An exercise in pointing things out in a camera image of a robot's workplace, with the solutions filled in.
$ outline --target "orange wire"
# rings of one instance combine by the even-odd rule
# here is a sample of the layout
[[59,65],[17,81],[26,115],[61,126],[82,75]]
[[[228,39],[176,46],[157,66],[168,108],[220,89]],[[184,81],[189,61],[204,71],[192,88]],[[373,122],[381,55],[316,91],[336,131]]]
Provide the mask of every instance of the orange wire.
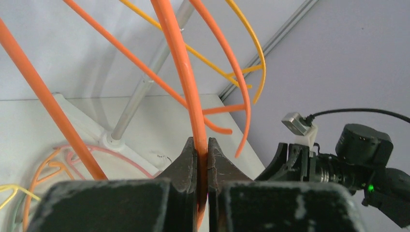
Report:
[[229,60],[229,63],[231,64],[235,76],[238,80],[242,97],[244,100],[245,104],[245,112],[246,112],[246,122],[245,122],[245,129],[243,131],[243,137],[242,140],[239,144],[239,147],[236,151],[235,158],[238,158],[243,147],[245,146],[246,139],[248,137],[249,133],[249,127],[250,127],[250,99],[248,95],[248,89],[246,88],[246,82],[244,79],[244,76],[241,72],[241,68],[238,64],[238,61],[236,60],[235,54],[232,51],[231,47],[229,46],[228,41],[225,39],[225,36],[223,35],[222,31],[218,27],[217,23],[215,22],[214,18],[212,15],[209,13],[209,11],[206,9],[204,4],[201,2],[201,0],[190,0],[191,4],[194,6],[196,11],[199,13],[199,15],[204,19],[206,24],[208,24],[208,27],[211,29],[212,33],[214,33],[215,37],[217,38],[218,42],[220,43],[223,51],[226,54],[226,57]]
[[[120,41],[118,41],[113,35],[105,30],[97,21],[95,21],[90,15],[88,15],[80,6],[78,6],[73,0],[64,0],[64,2],[70,6],[79,16],[86,20],[94,29],[96,29],[103,37],[105,37],[112,45],[114,45],[122,54],[124,54],[132,63],[145,72],[153,81],[155,81],[161,88],[163,88],[169,95],[177,100],[185,108],[188,105],[183,97],[175,92],[169,85],[167,85],[160,77],[158,77],[151,69],[149,69],[142,61],[132,54]],[[228,128],[220,128],[213,124],[209,119],[204,118],[205,124],[213,131],[221,134],[232,134],[232,130]]]
[[188,104],[188,112],[192,126],[195,149],[198,152],[198,179],[197,179],[197,207],[198,207],[198,227],[201,225],[205,212],[206,198],[208,193],[207,183],[207,154],[208,144],[204,124],[204,116],[201,109],[198,89],[193,76],[192,67],[185,43],[179,29],[172,5],[168,0],[151,0],[158,20],[163,28],[163,33],[170,47],[174,63],[178,71],[182,88]]
[[[71,180],[74,180],[74,176],[70,173],[70,171],[68,171],[68,168],[61,162],[58,161],[52,161],[50,162],[50,160],[52,158],[54,158],[59,152],[61,151],[61,148],[57,148],[53,153],[51,153],[51,155],[49,157],[47,157],[41,164],[40,166],[37,168],[36,172],[34,173],[33,176],[33,180],[31,181],[30,187],[28,189],[28,191],[33,192],[34,189],[36,188],[36,186],[38,186],[40,183],[52,178],[53,176],[65,171],[67,173],[67,175],[70,177]],[[48,164],[49,167],[59,167],[60,169],[58,169],[56,172],[45,176],[43,178],[41,178],[40,180],[38,179],[41,171],[44,169],[44,167]],[[26,198],[26,202],[24,204],[24,208],[23,208],[23,231],[27,230],[27,226],[29,224],[29,210],[30,210],[30,205],[31,205],[31,196],[27,196]]]
[[84,166],[91,173],[92,177],[97,180],[107,179],[98,163],[95,161],[88,148],[81,140],[80,136],[71,125],[70,121],[60,108],[59,104],[54,99],[47,86],[30,63],[26,54],[24,54],[17,41],[14,39],[7,26],[0,18],[0,44],[4,47],[11,60],[20,70],[31,89],[37,95],[38,99],[43,104],[44,108],[50,114],[54,122],[57,124],[64,137],[76,151]]
[[227,113],[227,112],[240,111],[240,110],[245,110],[244,104],[227,105],[227,106],[216,107],[212,109],[204,109],[202,111],[202,114],[203,115],[213,115],[213,114]]

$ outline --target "pink wire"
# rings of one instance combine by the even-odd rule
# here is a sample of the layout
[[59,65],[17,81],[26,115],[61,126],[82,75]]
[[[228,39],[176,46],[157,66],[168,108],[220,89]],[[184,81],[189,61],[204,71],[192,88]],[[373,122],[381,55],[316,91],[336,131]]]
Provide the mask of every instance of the pink wire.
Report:
[[[94,151],[94,150],[96,150],[96,151],[102,151],[102,152],[105,152],[105,153],[108,153],[108,154],[110,154],[110,155],[112,155],[112,156],[114,156],[114,157],[117,157],[117,158],[119,158],[119,159],[121,159],[121,160],[123,160],[123,161],[125,161],[125,162],[127,162],[127,163],[129,163],[129,164],[131,164],[132,166],[134,166],[135,168],[137,168],[138,170],[140,170],[144,175],[146,175],[148,178],[154,178],[155,176],[157,176],[160,172],[157,172],[157,173],[155,173],[154,175],[151,175],[149,172],[147,172],[143,167],[141,167],[139,164],[137,164],[137,163],[135,163],[134,161],[132,161],[131,159],[129,159],[129,158],[127,158],[127,157],[125,157],[125,156],[123,156],[122,154],[120,154],[120,153],[117,153],[117,152],[114,152],[114,151],[111,151],[111,150],[108,150],[108,149],[105,149],[105,148],[102,148],[102,147],[98,147],[98,146],[93,146],[93,145],[86,145],[87,146],[87,148],[90,150],[90,152],[92,152],[92,151]],[[71,147],[70,145],[63,145],[63,146],[59,146],[60,148],[67,148],[67,147]],[[76,160],[72,160],[72,158],[73,158],[73,156],[74,156],[74,153],[72,152],[72,151],[70,151],[68,154],[67,154],[67,157],[66,157],[66,162],[68,163],[68,165],[69,165],[69,167],[71,167],[73,170],[74,170],[74,172],[81,178],[81,179],[83,179],[83,180],[85,180],[85,177],[74,167],[74,164],[76,164],[76,163],[79,163],[79,162],[81,162],[81,160],[80,159],[76,159]]]

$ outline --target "white base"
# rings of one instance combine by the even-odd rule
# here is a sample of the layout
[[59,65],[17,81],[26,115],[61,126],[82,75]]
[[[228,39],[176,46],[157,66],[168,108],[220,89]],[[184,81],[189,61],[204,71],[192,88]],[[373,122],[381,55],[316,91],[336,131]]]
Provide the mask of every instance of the white base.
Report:
[[54,94],[54,98],[56,99],[57,103],[60,105],[68,119],[73,124],[76,124],[78,127],[80,127],[89,136],[98,141],[100,145],[103,145],[104,148],[119,152],[123,156],[130,158],[132,161],[138,163],[152,176],[158,174],[160,170],[157,167],[155,167],[135,151],[127,147],[123,141],[119,141],[116,144],[113,142],[108,142],[108,139],[111,137],[109,135],[110,133],[90,117],[88,117],[86,114],[84,114],[84,112],[68,102],[62,94]]

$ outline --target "white table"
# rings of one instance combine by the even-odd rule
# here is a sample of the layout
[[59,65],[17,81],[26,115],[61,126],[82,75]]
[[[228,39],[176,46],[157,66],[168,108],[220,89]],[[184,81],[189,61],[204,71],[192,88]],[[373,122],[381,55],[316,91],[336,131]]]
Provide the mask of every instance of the white table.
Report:
[[[107,130],[118,121],[128,98],[69,100]],[[202,95],[204,109],[223,106],[217,95]],[[235,151],[242,132],[229,113],[209,115],[218,126],[231,128],[232,135],[222,135],[207,129],[215,137],[225,156],[243,173],[255,178],[264,166],[247,143],[237,159]],[[96,144],[86,133],[76,128],[88,144]],[[17,183],[28,186],[31,174],[56,145],[66,140],[39,101],[0,101],[0,184]],[[166,155],[174,160],[188,137],[192,135],[188,112],[169,96],[145,97],[127,128],[126,144],[147,160]],[[5,231],[10,205],[0,211],[0,229]],[[200,231],[208,231],[207,214]]]

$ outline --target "yellow wire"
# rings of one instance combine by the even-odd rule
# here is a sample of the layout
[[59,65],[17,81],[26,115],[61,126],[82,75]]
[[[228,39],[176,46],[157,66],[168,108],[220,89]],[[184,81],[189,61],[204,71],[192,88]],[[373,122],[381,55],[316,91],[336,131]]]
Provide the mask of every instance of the yellow wire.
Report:
[[[153,26],[155,26],[156,28],[158,28],[159,30],[162,30],[161,25],[155,21],[153,18],[151,18],[149,15],[147,15],[145,12],[143,12],[142,10],[140,10],[138,7],[136,7],[135,5],[133,5],[131,2],[129,2],[128,0],[119,0],[120,2],[122,2],[124,5],[126,5],[128,8],[130,8],[132,11],[134,11],[135,13],[137,13],[139,16],[141,16],[143,19],[145,19],[148,23],[152,24]],[[207,64],[210,68],[212,68],[214,71],[216,71],[217,73],[219,73],[221,76],[225,77],[227,80],[229,80],[232,84],[234,84],[235,86],[239,87],[238,82],[233,79],[232,77],[234,76],[234,74],[227,74],[225,73],[222,69],[220,69],[217,65],[215,65],[214,63],[212,63],[210,60],[208,60],[207,58],[205,58],[202,54],[200,54],[199,52],[197,52],[195,49],[193,49],[191,46],[189,46],[188,44],[185,44],[185,47],[187,48],[187,50],[192,53],[194,56],[196,56],[199,60],[201,60],[203,63]],[[251,70],[258,70],[260,69],[260,66],[253,66],[256,67],[255,69],[251,69]],[[244,73],[248,73],[250,71],[247,71],[249,68],[242,70],[242,72]]]
[[25,194],[31,196],[32,198],[36,199],[36,200],[40,200],[40,198],[38,196],[36,196],[34,193],[28,191],[27,189],[19,186],[19,185],[13,185],[13,184],[8,184],[8,185],[0,185],[0,192],[4,192],[7,190],[13,189],[13,193],[2,203],[0,204],[0,210],[2,208],[4,208],[5,205],[7,205],[7,203],[9,203],[16,195],[18,190],[23,191]]
[[252,27],[250,26],[249,22],[247,21],[247,19],[245,18],[245,16],[239,9],[239,7],[235,4],[234,0],[225,0],[225,1],[226,3],[228,3],[231,9],[235,12],[235,14],[239,17],[242,24],[245,26],[246,30],[251,36],[253,43],[256,46],[256,49],[258,50],[259,59],[261,60],[261,65],[262,65],[262,79],[261,79],[261,82],[259,83],[258,90],[256,91],[256,94],[253,97],[253,104],[256,104],[259,97],[261,96],[262,90],[264,89],[265,79],[266,79],[266,63],[265,63],[264,52],[262,51],[261,45],[258,41],[258,38],[256,37],[255,32],[253,31]]

